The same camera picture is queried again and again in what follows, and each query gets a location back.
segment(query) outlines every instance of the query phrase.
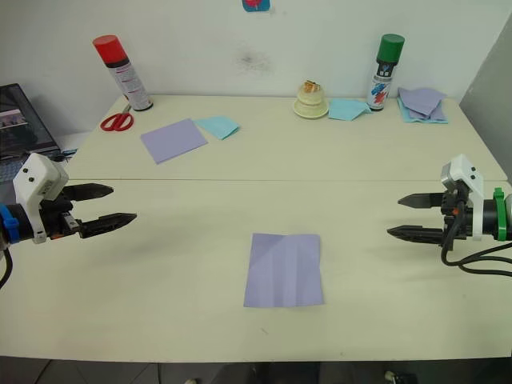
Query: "spray can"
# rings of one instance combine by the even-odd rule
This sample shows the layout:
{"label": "spray can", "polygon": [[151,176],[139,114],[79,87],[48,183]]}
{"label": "spray can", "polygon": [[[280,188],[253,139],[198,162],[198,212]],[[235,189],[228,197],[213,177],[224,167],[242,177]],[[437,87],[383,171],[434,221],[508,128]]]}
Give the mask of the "spray can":
{"label": "spray can", "polygon": [[399,34],[384,34],[377,53],[377,65],[366,103],[371,110],[382,110],[393,80],[393,70],[398,64],[405,39]]}
{"label": "spray can", "polygon": [[93,40],[93,45],[121,92],[128,99],[132,109],[147,110],[151,108],[153,103],[117,36],[113,34],[100,36]]}

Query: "white table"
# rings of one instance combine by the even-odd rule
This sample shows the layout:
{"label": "white table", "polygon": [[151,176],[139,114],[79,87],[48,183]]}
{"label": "white table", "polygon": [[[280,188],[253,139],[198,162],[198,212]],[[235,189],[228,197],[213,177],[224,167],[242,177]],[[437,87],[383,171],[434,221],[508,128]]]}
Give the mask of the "white table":
{"label": "white table", "polygon": [[[510,280],[444,266],[386,228],[437,226],[396,201],[439,182],[108,181],[74,216],[136,212],[81,240],[11,247],[0,355],[105,361],[393,360],[510,355]],[[487,183],[486,196],[494,186]],[[253,232],[319,234],[326,304],[244,308]],[[456,241],[451,257],[495,245]]]}
{"label": "white table", "polygon": [[[443,102],[449,124],[404,123],[395,99],[382,112],[352,122],[306,120],[292,98],[154,96],[154,106],[132,112],[135,124],[121,133],[99,128],[70,162],[74,179],[154,180],[432,180],[453,156],[467,154],[486,180],[506,180],[454,100]],[[107,115],[121,111],[120,98]],[[184,118],[224,114],[241,125],[220,141],[158,166],[140,135]]]}

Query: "robotic arm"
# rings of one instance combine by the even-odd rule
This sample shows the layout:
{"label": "robotic arm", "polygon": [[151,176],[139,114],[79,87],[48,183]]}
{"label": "robotic arm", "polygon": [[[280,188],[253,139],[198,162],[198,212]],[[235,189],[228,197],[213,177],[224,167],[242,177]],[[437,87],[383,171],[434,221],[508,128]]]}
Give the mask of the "robotic arm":
{"label": "robotic arm", "polygon": [[494,190],[492,199],[484,199],[483,178],[467,157],[460,154],[442,168],[441,183],[446,188],[443,193],[411,194],[398,201],[398,204],[411,208],[431,208],[440,206],[444,215],[444,227],[423,228],[422,226],[397,226],[387,232],[408,242],[438,244],[442,247],[441,260],[448,266],[458,266],[472,274],[499,274],[512,277],[505,270],[476,270],[467,265],[480,261],[506,262],[512,260],[488,253],[512,247],[512,242],[472,254],[462,260],[451,262],[447,253],[453,250],[454,240],[481,240],[484,234],[494,240],[512,240],[512,194],[507,198],[501,188]]}
{"label": "robotic arm", "polygon": [[82,222],[74,219],[71,201],[102,198],[114,192],[101,184],[65,186],[68,175],[60,164],[40,154],[31,154],[14,178],[16,204],[0,204],[0,250],[7,260],[7,271],[0,280],[5,284],[12,268],[9,245],[32,239],[40,244],[79,233],[81,238],[104,234],[129,224],[136,214],[108,214],[97,220]]}

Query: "laptop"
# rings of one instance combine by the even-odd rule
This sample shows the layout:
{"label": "laptop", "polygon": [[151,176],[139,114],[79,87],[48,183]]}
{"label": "laptop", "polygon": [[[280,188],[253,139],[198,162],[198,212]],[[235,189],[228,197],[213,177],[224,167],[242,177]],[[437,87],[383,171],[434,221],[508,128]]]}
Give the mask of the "laptop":
{"label": "laptop", "polygon": [[14,204],[12,180],[26,158],[37,152],[50,158],[60,149],[19,84],[0,86],[0,202]]}

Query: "scissors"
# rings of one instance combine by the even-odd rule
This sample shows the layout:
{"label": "scissors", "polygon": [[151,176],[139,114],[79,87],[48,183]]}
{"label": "scissors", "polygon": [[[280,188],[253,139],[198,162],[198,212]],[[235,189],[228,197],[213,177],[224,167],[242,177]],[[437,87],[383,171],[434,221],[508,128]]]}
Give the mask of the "scissors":
{"label": "scissors", "polygon": [[113,114],[109,118],[106,118],[102,121],[102,123],[99,125],[102,130],[106,131],[122,131],[127,130],[134,124],[134,117],[128,113],[130,110],[131,105],[128,104],[124,110],[120,114]]}

